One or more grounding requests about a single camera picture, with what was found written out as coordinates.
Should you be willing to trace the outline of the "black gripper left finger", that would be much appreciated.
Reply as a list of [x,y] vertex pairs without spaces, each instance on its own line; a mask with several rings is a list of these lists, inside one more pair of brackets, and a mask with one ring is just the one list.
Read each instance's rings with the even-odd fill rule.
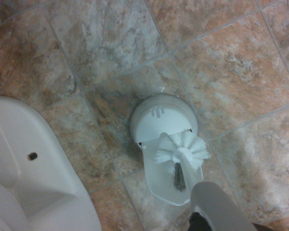
[[193,212],[189,219],[188,231],[211,231],[211,227],[200,213]]

